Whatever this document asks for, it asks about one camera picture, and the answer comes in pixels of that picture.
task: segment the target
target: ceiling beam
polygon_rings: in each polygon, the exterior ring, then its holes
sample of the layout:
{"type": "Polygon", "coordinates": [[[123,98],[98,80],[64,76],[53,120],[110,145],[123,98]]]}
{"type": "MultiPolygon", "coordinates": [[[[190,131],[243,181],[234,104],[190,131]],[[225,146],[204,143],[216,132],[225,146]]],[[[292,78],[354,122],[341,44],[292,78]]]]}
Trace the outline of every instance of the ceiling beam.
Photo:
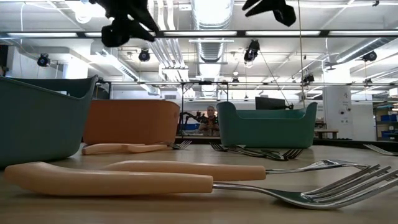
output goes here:
{"type": "MultiPolygon", "coordinates": [[[[305,38],[398,37],[388,30],[301,30],[305,38]]],[[[101,32],[0,32],[0,39],[100,39],[101,32]]],[[[300,38],[299,30],[162,30],[156,38],[300,38]]]]}

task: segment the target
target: ceiling light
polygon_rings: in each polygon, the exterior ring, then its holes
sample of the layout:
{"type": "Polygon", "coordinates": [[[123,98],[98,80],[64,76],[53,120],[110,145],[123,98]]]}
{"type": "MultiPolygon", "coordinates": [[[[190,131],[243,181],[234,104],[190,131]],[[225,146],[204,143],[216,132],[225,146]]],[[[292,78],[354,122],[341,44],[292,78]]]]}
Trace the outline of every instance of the ceiling light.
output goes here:
{"type": "Polygon", "coordinates": [[[188,40],[190,43],[233,43],[234,40],[225,39],[191,39],[188,40]]]}
{"type": "Polygon", "coordinates": [[[179,82],[145,82],[148,85],[180,85],[179,82]]]}
{"type": "Polygon", "coordinates": [[[329,35],[398,35],[398,30],[339,30],[330,31],[329,35]]]}
{"type": "Polygon", "coordinates": [[[112,82],[112,85],[137,85],[138,82],[112,82]]]}
{"type": "Polygon", "coordinates": [[[79,16],[105,17],[105,9],[97,3],[91,4],[81,1],[65,1],[65,4],[79,16]]]}
{"type": "Polygon", "coordinates": [[[86,35],[86,37],[101,37],[102,36],[101,32],[86,32],[85,35],[86,35]]]}
{"type": "MultiPolygon", "coordinates": [[[[301,35],[311,36],[319,35],[319,30],[306,30],[301,31],[301,35]]],[[[246,31],[246,36],[298,36],[300,35],[299,30],[278,30],[278,31],[246,31]]]]}
{"type": "Polygon", "coordinates": [[[10,37],[77,37],[75,32],[18,32],[7,33],[10,37]]]}
{"type": "Polygon", "coordinates": [[[218,37],[218,36],[235,36],[237,34],[236,31],[166,31],[164,32],[165,36],[179,36],[179,37],[186,37],[186,36],[197,36],[197,37],[218,37]]]}

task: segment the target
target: person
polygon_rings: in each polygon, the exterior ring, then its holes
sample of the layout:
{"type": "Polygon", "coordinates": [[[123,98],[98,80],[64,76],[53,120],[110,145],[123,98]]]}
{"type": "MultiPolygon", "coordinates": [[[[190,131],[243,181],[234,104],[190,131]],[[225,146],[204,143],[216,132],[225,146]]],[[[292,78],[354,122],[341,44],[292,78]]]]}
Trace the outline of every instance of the person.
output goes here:
{"type": "Polygon", "coordinates": [[[219,131],[218,119],[215,116],[214,106],[207,107],[207,118],[203,118],[200,121],[199,131],[219,131]]]}

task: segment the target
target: computer monitor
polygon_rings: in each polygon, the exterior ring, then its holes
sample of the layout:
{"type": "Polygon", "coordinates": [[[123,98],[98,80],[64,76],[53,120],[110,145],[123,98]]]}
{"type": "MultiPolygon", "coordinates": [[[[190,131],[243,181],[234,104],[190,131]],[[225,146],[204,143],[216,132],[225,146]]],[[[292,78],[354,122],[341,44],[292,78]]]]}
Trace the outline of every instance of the computer monitor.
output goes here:
{"type": "Polygon", "coordinates": [[[284,110],[285,100],[268,97],[256,97],[256,110],[284,110]]]}

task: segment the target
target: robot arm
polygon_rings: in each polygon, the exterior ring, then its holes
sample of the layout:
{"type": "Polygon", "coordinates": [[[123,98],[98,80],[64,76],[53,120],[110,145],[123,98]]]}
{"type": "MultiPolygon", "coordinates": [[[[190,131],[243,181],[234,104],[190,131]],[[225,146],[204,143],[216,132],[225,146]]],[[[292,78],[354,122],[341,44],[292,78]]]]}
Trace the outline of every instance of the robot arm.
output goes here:
{"type": "MultiPolygon", "coordinates": [[[[296,21],[294,8],[286,5],[285,0],[247,0],[242,10],[249,9],[257,2],[260,3],[250,9],[246,17],[273,11],[275,19],[286,26],[291,26],[296,21]]],[[[107,47],[119,47],[131,37],[155,41],[155,37],[140,23],[159,34],[159,28],[147,9],[148,0],[90,0],[90,3],[98,3],[105,9],[107,18],[114,18],[112,24],[104,26],[101,31],[102,42],[107,47]]]]}

